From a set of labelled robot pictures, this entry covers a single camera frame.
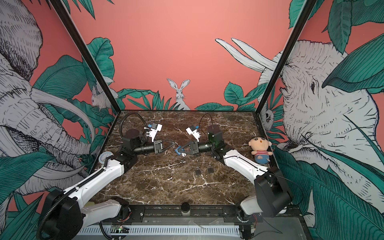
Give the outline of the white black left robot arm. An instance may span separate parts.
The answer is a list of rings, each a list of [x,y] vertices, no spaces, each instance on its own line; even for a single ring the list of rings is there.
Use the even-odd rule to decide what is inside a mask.
[[[164,140],[145,137],[140,131],[128,130],[118,151],[106,157],[104,165],[79,183],[63,191],[54,190],[46,197],[38,222],[38,240],[71,240],[83,228],[116,217],[122,203],[116,200],[84,210],[85,204],[106,185],[129,171],[139,155],[166,151]]]

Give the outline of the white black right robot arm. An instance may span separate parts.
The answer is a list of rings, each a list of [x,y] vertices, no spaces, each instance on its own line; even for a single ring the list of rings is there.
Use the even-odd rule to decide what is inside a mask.
[[[292,192],[279,168],[267,168],[240,154],[225,142],[218,125],[208,127],[208,140],[205,142],[199,140],[199,128],[191,126],[186,131],[193,135],[195,140],[176,148],[178,155],[185,157],[210,153],[215,160],[236,170],[254,185],[256,195],[246,197],[237,204],[237,214],[241,221],[253,215],[273,218],[287,211],[292,202]]]

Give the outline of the blue padlock with keys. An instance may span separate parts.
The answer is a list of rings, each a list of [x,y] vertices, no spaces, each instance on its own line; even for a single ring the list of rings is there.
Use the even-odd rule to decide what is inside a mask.
[[[181,150],[181,146],[178,146],[177,148],[175,148],[175,152],[176,152],[179,156],[185,157],[187,154],[180,152],[180,150]]]

